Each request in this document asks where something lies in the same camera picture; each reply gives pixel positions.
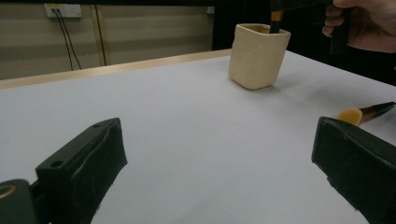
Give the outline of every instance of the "cup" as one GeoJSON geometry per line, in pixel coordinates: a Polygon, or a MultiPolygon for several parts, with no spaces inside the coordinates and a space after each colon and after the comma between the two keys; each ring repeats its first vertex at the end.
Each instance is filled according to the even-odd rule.
{"type": "Polygon", "coordinates": [[[231,50],[230,78],[248,90],[272,86],[289,44],[290,33],[269,34],[265,24],[237,24],[231,50]]]}

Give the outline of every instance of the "cable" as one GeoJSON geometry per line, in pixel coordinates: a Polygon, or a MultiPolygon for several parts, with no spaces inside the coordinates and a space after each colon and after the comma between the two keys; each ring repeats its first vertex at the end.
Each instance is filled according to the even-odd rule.
{"type": "Polygon", "coordinates": [[[70,48],[72,49],[73,54],[74,54],[74,56],[75,56],[75,58],[76,58],[76,61],[77,61],[77,63],[78,63],[78,67],[79,67],[79,69],[81,69],[81,65],[79,64],[78,57],[77,57],[76,53],[74,52],[72,39],[70,38],[69,32],[67,31],[67,27],[66,27],[66,25],[64,24],[64,18],[63,18],[62,16],[61,16],[61,22],[62,22],[62,24],[64,25],[64,29],[66,30],[67,36],[69,37],[70,48]]]}
{"type": "MultiPolygon", "coordinates": [[[[55,13],[56,19],[58,20],[59,25],[61,26],[61,29],[62,29],[62,33],[64,34],[64,28],[62,27],[61,20],[59,19],[59,16],[58,16],[58,12],[57,12],[56,10],[54,10],[54,9],[53,9],[52,11],[55,13]]],[[[65,35],[65,34],[64,34],[64,43],[66,43],[67,54],[69,55],[70,68],[71,68],[72,71],[73,71],[72,57],[70,56],[69,45],[67,44],[67,40],[66,40],[66,35],[65,35]]]]}

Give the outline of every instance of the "wall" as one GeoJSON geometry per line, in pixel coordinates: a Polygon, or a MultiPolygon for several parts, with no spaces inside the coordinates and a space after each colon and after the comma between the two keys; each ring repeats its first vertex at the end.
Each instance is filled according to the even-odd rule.
{"type": "MultiPolygon", "coordinates": [[[[213,18],[206,7],[81,10],[82,18],[65,24],[82,68],[105,65],[104,58],[110,65],[211,49],[213,18]]],[[[47,18],[42,4],[0,4],[0,79],[70,70],[60,25],[47,18]]]]}

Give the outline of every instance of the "hand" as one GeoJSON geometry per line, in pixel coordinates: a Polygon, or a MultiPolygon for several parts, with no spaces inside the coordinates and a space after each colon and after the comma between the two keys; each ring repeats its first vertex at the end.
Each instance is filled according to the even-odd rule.
{"type": "Polygon", "coordinates": [[[326,8],[323,34],[332,36],[334,27],[344,23],[344,8],[350,7],[354,8],[348,45],[396,53],[396,0],[333,0],[333,6],[326,8]]]}

